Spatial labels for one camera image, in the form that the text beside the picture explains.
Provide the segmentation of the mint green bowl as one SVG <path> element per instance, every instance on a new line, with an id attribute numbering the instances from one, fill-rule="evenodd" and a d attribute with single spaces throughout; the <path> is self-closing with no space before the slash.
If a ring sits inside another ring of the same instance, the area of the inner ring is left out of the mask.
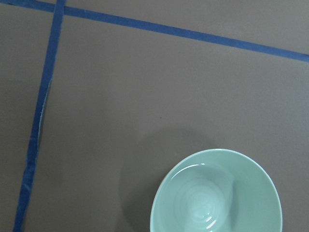
<path id="1" fill-rule="evenodd" d="M 164 177 L 154 197 L 152 232 L 280 232 L 280 198 L 267 172 L 228 149 L 192 154 Z"/>

